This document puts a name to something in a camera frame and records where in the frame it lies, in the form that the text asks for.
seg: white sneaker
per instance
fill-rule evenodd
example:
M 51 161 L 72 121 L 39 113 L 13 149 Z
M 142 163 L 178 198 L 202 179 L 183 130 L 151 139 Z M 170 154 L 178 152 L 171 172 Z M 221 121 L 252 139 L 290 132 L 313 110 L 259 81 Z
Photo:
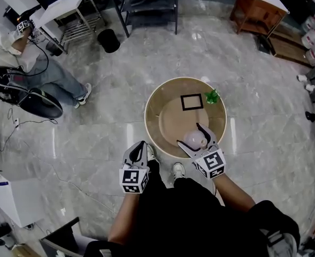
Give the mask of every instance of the white sneaker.
M 297 80 L 299 80 L 300 82 L 307 82 L 307 77 L 306 75 L 298 75 L 297 76 Z
M 305 89 L 306 89 L 308 92 L 312 93 L 312 92 L 315 90 L 315 85 L 307 84 L 307 85 L 305 86 Z
M 153 152 L 153 148 L 151 145 L 147 144 L 147 153 L 148 153 L 148 161 L 156 160 L 155 153 Z
M 84 97 L 78 98 L 80 105 L 84 105 L 87 102 L 88 96 L 91 94 L 92 92 L 92 85 L 90 83 L 86 83 L 85 85 L 86 89 L 87 89 L 87 93 Z
M 181 163 L 176 162 L 173 166 L 173 173 L 174 173 L 174 181 L 175 181 L 178 178 L 184 178 L 186 171 Z

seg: shoe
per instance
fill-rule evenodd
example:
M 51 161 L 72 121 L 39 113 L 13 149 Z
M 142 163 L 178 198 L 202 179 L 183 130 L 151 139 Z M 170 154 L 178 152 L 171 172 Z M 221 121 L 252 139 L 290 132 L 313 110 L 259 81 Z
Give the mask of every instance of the shoe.
M 147 144 L 148 161 L 156 160 L 155 153 L 151 145 Z
M 312 93 L 312 92 L 315 90 L 315 85 L 307 84 L 307 85 L 305 86 L 305 89 L 306 89 L 308 92 Z
M 306 75 L 298 75 L 297 76 L 297 80 L 299 80 L 299 82 L 307 82 L 307 77 Z
M 86 95 L 85 95 L 84 97 L 78 98 L 79 103 L 80 103 L 81 105 L 86 104 L 87 99 L 88 99 L 89 95 L 90 95 L 91 92 L 92 92 L 92 85 L 91 85 L 90 83 L 87 83 L 87 84 L 85 85 L 85 87 L 86 87 L 86 89 L 87 89 Z
M 309 111 L 305 112 L 307 120 L 311 121 L 312 123 L 315 121 L 315 114 L 310 113 Z
M 179 162 L 176 162 L 173 166 L 173 173 L 174 173 L 174 181 L 178 178 L 185 177 L 185 168 Z

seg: metal shelf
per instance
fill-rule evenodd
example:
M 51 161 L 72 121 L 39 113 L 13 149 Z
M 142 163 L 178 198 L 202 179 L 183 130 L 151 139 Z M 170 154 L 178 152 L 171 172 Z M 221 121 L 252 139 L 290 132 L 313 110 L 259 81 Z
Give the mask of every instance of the metal shelf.
M 173 10 L 140 11 L 130 13 L 127 25 L 133 27 L 165 25 L 172 21 L 175 21 Z
M 175 7 L 174 0 L 145 0 L 138 5 L 131 5 L 130 0 L 125 0 L 121 11 L 132 13 L 141 11 L 174 10 Z
M 96 24 L 98 22 L 100 18 L 96 17 L 96 18 L 92 18 L 87 20 L 89 26 L 95 30 Z M 87 27 L 87 25 L 84 24 L 76 24 L 76 25 L 72 25 L 70 27 L 67 27 L 64 31 L 64 35 L 62 37 L 61 40 L 61 44 L 64 44 L 66 42 L 70 42 L 72 40 L 78 39 L 80 37 L 86 36 L 91 34 L 92 31 L 89 30 L 89 28 Z

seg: black square frame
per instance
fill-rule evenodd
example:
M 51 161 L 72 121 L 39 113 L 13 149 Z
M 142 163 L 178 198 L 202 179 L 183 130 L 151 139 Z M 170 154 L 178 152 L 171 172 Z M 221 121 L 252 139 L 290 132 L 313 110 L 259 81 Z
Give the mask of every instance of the black square frame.
M 193 108 L 185 108 L 185 102 L 184 102 L 184 98 L 187 97 L 194 97 L 194 96 L 198 96 L 200 99 L 200 106 L 199 107 L 193 107 Z M 181 104 L 182 104 L 182 110 L 186 111 L 186 110 L 194 110 L 194 109 L 203 109 L 204 108 L 204 104 L 202 102 L 202 98 L 201 98 L 201 93 L 197 93 L 197 94 L 188 94 L 188 95 L 181 95 Z

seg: person's hand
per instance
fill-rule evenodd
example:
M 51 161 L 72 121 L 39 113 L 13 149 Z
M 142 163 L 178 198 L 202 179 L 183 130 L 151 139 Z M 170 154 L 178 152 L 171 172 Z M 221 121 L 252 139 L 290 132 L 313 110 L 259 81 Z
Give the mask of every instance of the person's hand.
M 30 26 L 30 27 L 25 28 L 22 34 L 25 36 L 29 36 L 31 32 L 32 32 L 32 28 Z

